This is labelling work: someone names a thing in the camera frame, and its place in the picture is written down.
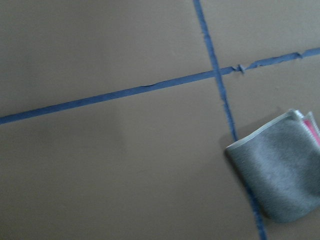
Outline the pink towel white edge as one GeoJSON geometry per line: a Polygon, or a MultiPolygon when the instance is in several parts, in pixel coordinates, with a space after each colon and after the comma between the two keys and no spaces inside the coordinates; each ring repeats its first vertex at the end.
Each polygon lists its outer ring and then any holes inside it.
{"type": "Polygon", "coordinates": [[[225,151],[275,222],[293,222],[320,206],[320,129],[312,112],[291,109],[225,151]]]}

